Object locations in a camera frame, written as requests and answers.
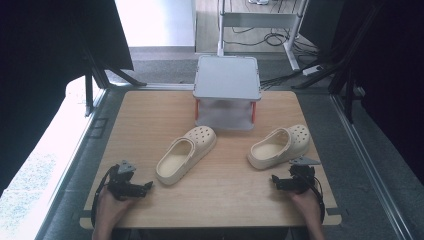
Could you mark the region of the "white metal desk frame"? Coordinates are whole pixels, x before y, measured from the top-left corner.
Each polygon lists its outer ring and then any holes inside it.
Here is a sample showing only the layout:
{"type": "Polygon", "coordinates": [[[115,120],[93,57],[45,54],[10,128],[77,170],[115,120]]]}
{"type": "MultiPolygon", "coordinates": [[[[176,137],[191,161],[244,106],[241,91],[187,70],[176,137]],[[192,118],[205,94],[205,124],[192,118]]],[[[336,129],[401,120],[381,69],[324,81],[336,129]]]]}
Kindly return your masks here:
{"type": "Polygon", "coordinates": [[[283,44],[283,46],[290,62],[291,68],[294,71],[300,70],[292,47],[294,45],[295,37],[298,35],[303,16],[307,9],[307,0],[301,0],[298,11],[292,14],[226,12],[225,0],[218,0],[218,5],[218,56],[224,55],[224,29],[226,27],[289,29],[289,39],[283,44]]]}

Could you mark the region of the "person's left hand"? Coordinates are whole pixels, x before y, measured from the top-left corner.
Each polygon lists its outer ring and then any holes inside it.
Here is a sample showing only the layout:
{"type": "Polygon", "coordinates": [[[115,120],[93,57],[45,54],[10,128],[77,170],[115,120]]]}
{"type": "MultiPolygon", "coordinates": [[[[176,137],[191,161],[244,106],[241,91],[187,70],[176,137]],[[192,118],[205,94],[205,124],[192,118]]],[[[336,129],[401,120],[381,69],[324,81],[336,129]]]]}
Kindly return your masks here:
{"type": "Polygon", "coordinates": [[[113,230],[134,203],[134,199],[116,200],[112,193],[104,187],[98,198],[95,229],[113,230]]]}

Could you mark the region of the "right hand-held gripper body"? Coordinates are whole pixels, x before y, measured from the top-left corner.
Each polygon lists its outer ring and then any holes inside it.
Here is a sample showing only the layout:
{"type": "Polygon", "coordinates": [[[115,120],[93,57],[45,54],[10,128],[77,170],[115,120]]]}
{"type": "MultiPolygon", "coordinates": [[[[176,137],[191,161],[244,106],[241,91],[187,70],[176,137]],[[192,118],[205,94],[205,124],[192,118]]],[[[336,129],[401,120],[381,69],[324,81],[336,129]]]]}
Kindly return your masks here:
{"type": "Polygon", "coordinates": [[[298,157],[289,161],[291,167],[289,172],[291,179],[289,180],[290,191],[296,193],[304,193],[308,189],[312,189],[315,193],[321,193],[322,189],[316,188],[317,179],[315,177],[314,165],[320,165],[321,162],[308,157],[298,157]]]}

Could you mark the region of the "grey two-tier shoe rack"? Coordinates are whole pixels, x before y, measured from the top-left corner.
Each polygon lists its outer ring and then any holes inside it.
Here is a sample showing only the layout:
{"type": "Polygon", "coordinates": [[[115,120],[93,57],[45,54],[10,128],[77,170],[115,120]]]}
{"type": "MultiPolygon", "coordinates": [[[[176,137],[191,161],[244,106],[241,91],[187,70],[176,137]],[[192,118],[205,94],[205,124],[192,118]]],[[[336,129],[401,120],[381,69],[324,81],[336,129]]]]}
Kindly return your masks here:
{"type": "Polygon", "coordinates": [[[257,60],[253,57],[200,56],[193,89],[195,124],[249,131],[261,100],[257,60]]]}

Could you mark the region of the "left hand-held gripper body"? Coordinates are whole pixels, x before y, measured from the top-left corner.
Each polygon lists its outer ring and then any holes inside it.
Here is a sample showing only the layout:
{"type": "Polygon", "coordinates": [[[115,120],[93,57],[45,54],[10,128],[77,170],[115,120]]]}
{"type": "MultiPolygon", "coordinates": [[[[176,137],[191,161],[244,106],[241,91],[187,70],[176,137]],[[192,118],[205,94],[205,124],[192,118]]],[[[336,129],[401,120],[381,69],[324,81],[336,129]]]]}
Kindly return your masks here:
{"type": "Polygon", "coordinates": [[[140,186],[132,184],[132,179],[136,168],[127,160],[122,160],[120,164],[115,164],[109,171],[108,190],[115,199],[122,200],[124,197],[138,197],[140,186]]]}

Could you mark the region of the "person's right hand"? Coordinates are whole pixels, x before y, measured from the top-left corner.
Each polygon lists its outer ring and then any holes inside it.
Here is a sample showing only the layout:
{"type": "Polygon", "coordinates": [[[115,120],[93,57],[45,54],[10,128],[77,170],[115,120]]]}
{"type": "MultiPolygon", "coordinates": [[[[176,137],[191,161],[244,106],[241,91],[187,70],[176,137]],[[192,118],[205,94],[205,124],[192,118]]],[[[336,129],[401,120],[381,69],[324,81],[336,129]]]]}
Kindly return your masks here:
{"type": "Polygon", "coordinates": [[[300,194],[289,192],[288,195],[302,215],[307,228],[313,231],[321,230],[321,210],[315,193],[312,190],[307,190],[300,194]]]}

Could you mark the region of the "black curtain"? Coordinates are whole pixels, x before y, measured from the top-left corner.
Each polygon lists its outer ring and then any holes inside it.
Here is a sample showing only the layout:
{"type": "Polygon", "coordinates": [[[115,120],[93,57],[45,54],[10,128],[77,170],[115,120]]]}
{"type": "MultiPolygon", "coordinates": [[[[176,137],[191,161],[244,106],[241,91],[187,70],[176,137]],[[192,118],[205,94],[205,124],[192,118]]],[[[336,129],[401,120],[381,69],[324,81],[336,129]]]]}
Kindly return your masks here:
{"type": "Polygon", "coordinates": [[[353,76],[362,106],[424,185],[424,0],[310,0],[301,34],[338,61],[373,7],[353,76]]]}
{"type": "Polygon", "coordinates": [[[115,0],[0,0],[0,195],[90,71],[133,68],[115,0]]]}

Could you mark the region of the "black metal stand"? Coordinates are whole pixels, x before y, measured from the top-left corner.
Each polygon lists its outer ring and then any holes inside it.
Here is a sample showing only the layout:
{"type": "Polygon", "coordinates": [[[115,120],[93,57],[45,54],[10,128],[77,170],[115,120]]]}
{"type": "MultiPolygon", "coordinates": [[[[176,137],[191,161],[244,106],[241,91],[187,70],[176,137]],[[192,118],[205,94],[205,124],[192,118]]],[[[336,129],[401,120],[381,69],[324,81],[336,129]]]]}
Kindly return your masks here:
{"type": "Polygon", "coordinates": [[[85,73],[85,96],[86,96],[86,107],[85,116],[89,116],[94,111],[94,98],[93,98],[93,83],[95,81],[99,88],[107,89],[111,83],[105,73],[106,70],[110,70],[115,75],[119,76],[126,82],[133,86],[146,86],[146,83],[136,80],[121,69],[109,66],[104,61],[96,60],[92,53],[87,50],[84,53],[84,59],[87,63],[87,70],[85,73]]]}
{"type": "Polygon", "coordinates": [[[371,7],[367,14],[361,19],[360,25],[354,35],[352,43],[348,47],[345,55],[337,64],[327,70],[324,70],[322,73],[319,73],[312,79],[299,85],[293,86],[293,89],[306,89],[312,86],[313,84],[319,82],[320,80],[324,79],[325,77],[334,74],[334,78],[328,86],[328,92],[331,95],[335,95],[339,94],[342,88],[345,88],[343,113],[349,123],[353,122],[352,102],[354,99],[354,80],[352,79],[352,62],[361,42],[363,41],[364,36],[366,35],[366,32],[370,27],[370,24],[373,21],[373,18],[374,8],[371,7]]]}

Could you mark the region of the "white power strip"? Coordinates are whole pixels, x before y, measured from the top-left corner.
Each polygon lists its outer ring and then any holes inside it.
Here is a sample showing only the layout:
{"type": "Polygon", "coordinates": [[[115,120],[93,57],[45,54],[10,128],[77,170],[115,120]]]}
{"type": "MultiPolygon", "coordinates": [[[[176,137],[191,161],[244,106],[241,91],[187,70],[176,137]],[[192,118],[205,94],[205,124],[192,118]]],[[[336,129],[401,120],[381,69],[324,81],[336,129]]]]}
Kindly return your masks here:
{"type": "Polygon", "coordinates": [[[315,74],[315,73],[317,73],[321,70],[323,70],[323,67],[321,65],[315,65],[315,66],[304,69],[302,71],[302,73],[303,73],[304,76],[309,76],[309,75],[315,74]]]}

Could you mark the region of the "cream clog shoe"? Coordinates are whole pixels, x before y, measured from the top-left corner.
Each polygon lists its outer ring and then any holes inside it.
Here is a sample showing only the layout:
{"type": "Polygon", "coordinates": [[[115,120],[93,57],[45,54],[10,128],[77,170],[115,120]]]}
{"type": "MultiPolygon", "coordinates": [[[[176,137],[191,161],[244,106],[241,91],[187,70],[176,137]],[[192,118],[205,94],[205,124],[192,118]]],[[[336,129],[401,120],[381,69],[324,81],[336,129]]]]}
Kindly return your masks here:
{"type": "Polygon", "coordinates": [[[176,138],[156,165],[156,177],[165,185],[177,183],[206,156],[217,142],[214,130],[197,126],[176,138]]]}
{"type": "Polygon", "coordinates": [[[279,127],[255,143],[247,159],[255,169],[267,169],[304,155],[309,149],[310,140],[309,129],[304,125],[279,127]]]}

